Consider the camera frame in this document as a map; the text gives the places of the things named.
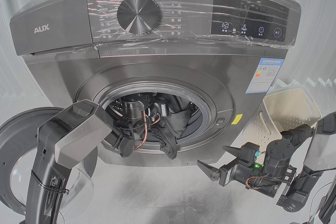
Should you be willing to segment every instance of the white laundry basket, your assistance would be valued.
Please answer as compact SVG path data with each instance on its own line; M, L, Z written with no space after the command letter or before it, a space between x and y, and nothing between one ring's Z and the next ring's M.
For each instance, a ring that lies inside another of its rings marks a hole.
M288 86L269 92L243 130L243 141L260 146L266 151L269 142L281 139L280 132L307 123L316 124L320 110L302 85ZM262 163L264 154L258 157Z

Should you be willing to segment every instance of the aux logo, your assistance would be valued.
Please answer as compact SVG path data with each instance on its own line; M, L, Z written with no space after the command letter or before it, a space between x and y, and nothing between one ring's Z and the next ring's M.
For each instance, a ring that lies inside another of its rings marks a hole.
M47 25L43 25L42 27L39 27L39 28L35 28L34 33L39 33L39 32L43 32L43 31L45 31L45 30L50 30L50 29L48 28L48 25L49 25L49 24L47 24Z

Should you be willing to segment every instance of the sticker on robot arm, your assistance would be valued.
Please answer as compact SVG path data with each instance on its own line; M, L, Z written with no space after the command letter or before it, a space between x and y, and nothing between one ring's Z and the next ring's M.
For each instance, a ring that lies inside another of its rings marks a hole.
M283 62L283 59L261 58L246 93L267 92Z
M242 118L243 114L236 115L234 121L231 124L237 124Z

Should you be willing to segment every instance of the rotary knob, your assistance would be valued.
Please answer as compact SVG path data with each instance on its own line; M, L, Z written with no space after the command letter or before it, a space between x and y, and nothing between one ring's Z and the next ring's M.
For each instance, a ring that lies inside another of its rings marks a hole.
M158 18L159 9L153 0L124 0L117 11L120 26L134 34L147 33L156 25Z

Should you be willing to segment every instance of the laundry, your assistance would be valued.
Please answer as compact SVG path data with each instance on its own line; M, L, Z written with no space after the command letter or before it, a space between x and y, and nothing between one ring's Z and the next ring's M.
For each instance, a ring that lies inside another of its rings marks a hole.
M190 101L164 93L158 94L155 99L168 103L169 115L153 126L151 135L159 140L160 150L170 159L175 159L177 156L176 139L181 138L190 120Z

